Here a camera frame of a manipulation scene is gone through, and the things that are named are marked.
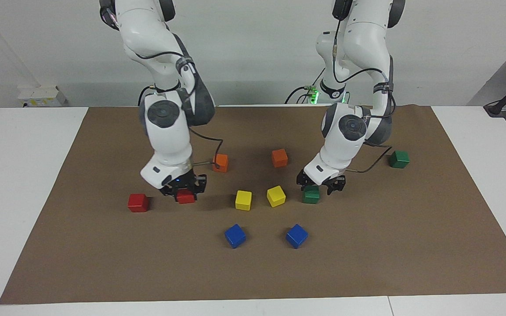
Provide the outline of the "green wooden block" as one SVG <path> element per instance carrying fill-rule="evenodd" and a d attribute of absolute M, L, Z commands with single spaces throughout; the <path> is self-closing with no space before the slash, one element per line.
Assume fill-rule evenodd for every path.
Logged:
<path fill-rule="evenodd" d="M 404 169 L 410 163 L 409 153 L 395 150 L 388 158 L 388 164 L 392 168 Z"/>
<path fill-rule="evenodd" d="M 302 202 L 305 204 L 317 204 L 321 199 L 319 186 L 310 185 L 303 189 Z"/>

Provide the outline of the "orange wooden block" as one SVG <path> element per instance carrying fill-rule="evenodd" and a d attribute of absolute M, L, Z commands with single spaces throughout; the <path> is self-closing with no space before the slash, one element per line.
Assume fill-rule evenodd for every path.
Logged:
<path fill-rule="evenodd" d="M 227 172 L 229 166 L 229 157 L 227 154 L 216 154 L 213 158 L 212 168 L 215 172 Z"/>
<path fill-rule="evenodd" d="M 288 165 L 289 157 L 287 156 L 285 149 L 277 149 L 271 152 L 271 161 L 273 167 L 281 168 Z"/>

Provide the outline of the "yellow wooden block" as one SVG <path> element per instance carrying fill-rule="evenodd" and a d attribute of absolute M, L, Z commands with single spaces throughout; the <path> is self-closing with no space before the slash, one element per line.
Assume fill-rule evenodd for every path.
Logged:
<path fill-rule="evenodd" d="M 286 202 L 286 194 L 280 185 L 269 188 L 267 190 L 266 196 L 272 208 L 280 206 Z"/>
<path fill-rule="evenodd" d="M 253 194 L 250 191 L 238 190 L 235 198 L 235 208 L 237 210 L 249 211 L 252 206 Z"/>

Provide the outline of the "blue wooden block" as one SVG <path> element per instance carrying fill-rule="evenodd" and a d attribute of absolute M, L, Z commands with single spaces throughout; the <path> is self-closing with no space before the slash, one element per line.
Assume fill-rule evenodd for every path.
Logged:
<path fill-rule="evenodd" d="M 225 239 L 232 249 L 238 248 L 246 241 L 246 233 L 238 224 L 234 224 L 224 232 Z"/>
<path fill-rule="evenodd" d="M 286 240 L 294 249 L 300 248 L 307 240 L 309 233 L 300 225 L 295 224 L 286 233 Z"/>

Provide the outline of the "brown table mat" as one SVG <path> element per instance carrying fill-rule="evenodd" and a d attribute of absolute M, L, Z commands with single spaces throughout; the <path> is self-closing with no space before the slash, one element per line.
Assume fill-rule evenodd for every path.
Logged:
<path fill-rule="evenodd" d="M 225 173 L 181 205 L 139 175 L 152 150 L 136 108 L 87 111 L 0 304 L 506 293 L 506 236 L 430 108 L 403 106 L 386 161 L 305 204 L 296 176 L 322 146 L 325 108 L 218 108 Z M 285 149 L 288 165 L 273 167 Z M 286 202 L 272 208 L 267 190 Z M 253 194 L 237 210 L 238 190 Z M 130 194 L 149 197 L 131 212 Z M 224 232 L 246 241 L 232 249 Z M 300 224 L 294 249 L 286 233 Z"/>

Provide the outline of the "white wall socket box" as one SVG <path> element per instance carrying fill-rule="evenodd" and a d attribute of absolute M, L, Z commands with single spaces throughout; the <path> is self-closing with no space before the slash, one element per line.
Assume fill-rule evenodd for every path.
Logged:
<path fill-rule="evenodd" d="M 68 104 L 57 86 L 24 88 L 19 92 L 18 101 L 23 107 L 64 107 Z"/>

